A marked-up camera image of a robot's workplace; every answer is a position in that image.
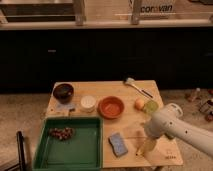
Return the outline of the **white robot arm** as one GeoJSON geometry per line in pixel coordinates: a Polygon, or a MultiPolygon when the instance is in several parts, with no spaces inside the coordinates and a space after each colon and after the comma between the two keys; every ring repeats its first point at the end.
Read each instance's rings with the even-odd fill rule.
{"type": "Polygon", "coordinates": [[[175,103],[158,109],[144,125],[146,135],[155,140],[165,133],[170,134],[213,158],[213,132],[180,120],[182,114],[182,109],[175,103]]]}

